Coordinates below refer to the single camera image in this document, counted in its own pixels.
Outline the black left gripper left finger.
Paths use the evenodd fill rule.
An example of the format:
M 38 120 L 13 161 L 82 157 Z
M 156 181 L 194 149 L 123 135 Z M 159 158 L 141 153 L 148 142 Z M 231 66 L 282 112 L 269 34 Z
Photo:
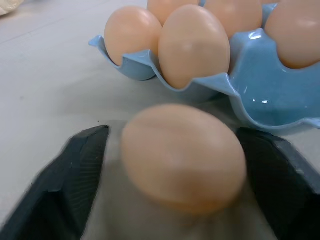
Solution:
M 2 240 L 79 240 L 97 195 L 108 125 L 81 131 L 34 179 L 5 221 Z

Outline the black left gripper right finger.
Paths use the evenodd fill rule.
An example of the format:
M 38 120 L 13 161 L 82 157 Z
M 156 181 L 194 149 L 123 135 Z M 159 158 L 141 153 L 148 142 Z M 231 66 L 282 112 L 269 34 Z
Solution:
M 320 238 L 320 174 L 287 140 L 252 128 L 236 131 L 257 203 L 279 240 Z

